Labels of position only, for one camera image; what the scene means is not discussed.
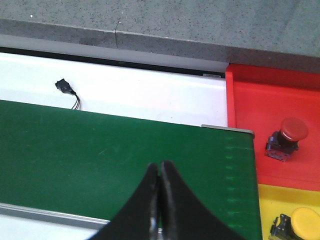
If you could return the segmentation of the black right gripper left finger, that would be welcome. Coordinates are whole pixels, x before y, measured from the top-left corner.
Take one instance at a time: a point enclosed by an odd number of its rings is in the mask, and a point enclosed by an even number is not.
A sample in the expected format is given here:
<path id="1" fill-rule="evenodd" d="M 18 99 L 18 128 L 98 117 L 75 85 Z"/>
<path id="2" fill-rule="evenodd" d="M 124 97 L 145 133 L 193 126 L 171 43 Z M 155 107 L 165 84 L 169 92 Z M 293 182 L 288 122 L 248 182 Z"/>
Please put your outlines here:
<path id="1" fill-rule="evenodd" d="M 158 166 L 148 165 L 135 192 L 91 240 L 156 240 L 159 231 Z"/>

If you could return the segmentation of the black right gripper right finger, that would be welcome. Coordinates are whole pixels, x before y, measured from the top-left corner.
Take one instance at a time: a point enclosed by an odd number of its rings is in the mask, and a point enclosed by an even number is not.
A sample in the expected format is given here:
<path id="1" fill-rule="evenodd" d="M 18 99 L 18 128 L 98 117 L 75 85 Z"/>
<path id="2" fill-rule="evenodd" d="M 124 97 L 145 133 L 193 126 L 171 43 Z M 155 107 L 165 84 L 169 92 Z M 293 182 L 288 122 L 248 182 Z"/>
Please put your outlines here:
<path id="1" fill-rule="evenodd" d="M 160 211 L 164 240 L 244 239 L 202 204 L 172 161 L 163 161 L 160 169 Z"/>

